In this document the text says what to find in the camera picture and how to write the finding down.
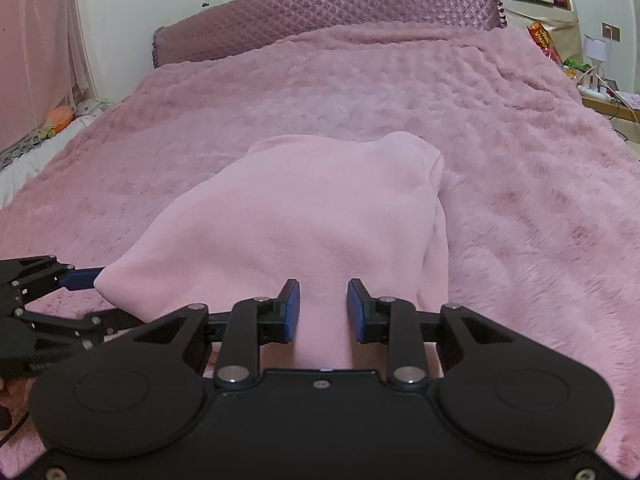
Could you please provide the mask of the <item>pink Lovely Girl sweatshirt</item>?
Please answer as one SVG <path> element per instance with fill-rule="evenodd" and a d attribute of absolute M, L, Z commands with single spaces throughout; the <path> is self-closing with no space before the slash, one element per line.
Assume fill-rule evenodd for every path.
<path fill-rule="evenodd" d="M 294 340 L 262 350 L 268 367 L 379 368 L 357 344 L 347 285 L 423 311 L 448 299 L 449 252 L 439 199 L 442 153 L 393 132 L 370 142 L 278 136 L 176 198 L 96 279 L 110 304 L 143 322 L 188 304 L 212 312 L 273 297 L 299 282 Z"/>

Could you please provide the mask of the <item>white side mattress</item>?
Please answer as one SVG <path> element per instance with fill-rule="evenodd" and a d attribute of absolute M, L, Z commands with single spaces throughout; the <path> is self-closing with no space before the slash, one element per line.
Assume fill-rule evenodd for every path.
<path fill-rule="evenodd" d="M 55 156 L 112 106 L 104 99 L 88 99 L 77 105 L 79 116 L 53 136 L 42 138 L 39 133 L 21 140 L 1 153 L 1 207 L 8 206 L 17 192 L 38 176 Z"/>

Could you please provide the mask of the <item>orange plush toy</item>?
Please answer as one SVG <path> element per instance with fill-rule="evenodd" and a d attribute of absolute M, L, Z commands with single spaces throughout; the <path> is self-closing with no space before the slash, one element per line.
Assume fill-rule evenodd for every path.
<path fill-rule="evenodd" d="M 39 130 L 40 139 L 51 139 L 52 136 L 56 136 L 64 130 L 73 120 L 74 112 L 70 107 L 66 105 L 55 107 L 54 110 L 47 114 Z"/>

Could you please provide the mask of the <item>pink fluffy bed blanket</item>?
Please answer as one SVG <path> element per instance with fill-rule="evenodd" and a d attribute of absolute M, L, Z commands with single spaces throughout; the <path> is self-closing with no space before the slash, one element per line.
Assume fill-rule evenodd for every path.
<path fill-rule="evenodd" d="M 639 471 L 639 163 L 522 32 L 334 26 L 153 70 L 1 211 L 1 255 L 103 270 L 258 142 L 408 132 L 444 158 L 448 299 L 610 384 L 598 451 Z M 111 307 L 99 292 L 43 313 Z"/>

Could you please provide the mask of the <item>pink curtain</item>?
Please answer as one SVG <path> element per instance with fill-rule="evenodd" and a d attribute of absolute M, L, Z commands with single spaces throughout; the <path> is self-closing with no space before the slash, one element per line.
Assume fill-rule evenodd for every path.
<path fill-rule="evenodd" d="M 77 0 L 1 0 L 1 147 L 93 89 Z"/>

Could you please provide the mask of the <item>red snack bag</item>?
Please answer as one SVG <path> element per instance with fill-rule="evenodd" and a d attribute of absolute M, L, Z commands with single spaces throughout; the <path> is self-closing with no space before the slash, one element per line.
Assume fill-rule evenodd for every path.
<path fill-rule="evenodd" d="M 544 56 L 550 58 L 556 65 L 561 66 L 563 63 L 562 58 L 560 57 L 558 49 L 555 47 L 550 32 L 544 28 L 544 25 L 541 24 L 541 22 L 533 22 L 527 26 L 527 30 L 529 36 L 532 37 L 534 43 L 542 51 Z"/>

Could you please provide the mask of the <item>purple quilted headboard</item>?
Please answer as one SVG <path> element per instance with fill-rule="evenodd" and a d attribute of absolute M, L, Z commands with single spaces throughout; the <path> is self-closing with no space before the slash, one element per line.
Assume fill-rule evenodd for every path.
<path fill-rule="evenodd" d="M 219 60 L 304 32 L 367 23 L 506 27 L 500 0 L 235 0 L 154 32 L 155 68 Z"/>

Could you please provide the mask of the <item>white small lamp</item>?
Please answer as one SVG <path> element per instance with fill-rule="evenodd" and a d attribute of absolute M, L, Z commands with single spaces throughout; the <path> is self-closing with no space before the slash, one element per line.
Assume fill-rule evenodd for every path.
<path fill-rule="evenodd" d="M 591 61 L 593 73 L 598 76 L 603 75 L 605 64 L 610 56 L 610 47 L 605 40 L 585 36 L 582 44 L 582 53 Z"/>

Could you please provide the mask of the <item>beige bedside cabinet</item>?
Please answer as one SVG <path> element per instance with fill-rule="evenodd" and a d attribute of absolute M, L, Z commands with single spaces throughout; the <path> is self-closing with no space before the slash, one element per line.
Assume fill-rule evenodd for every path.
<path fill-rule="evenodd" d="M 573 0 L 502 0 L 506 22 L 526 29 L 539 22 L 562 60 L 582 60 L 582 33 Z"/>

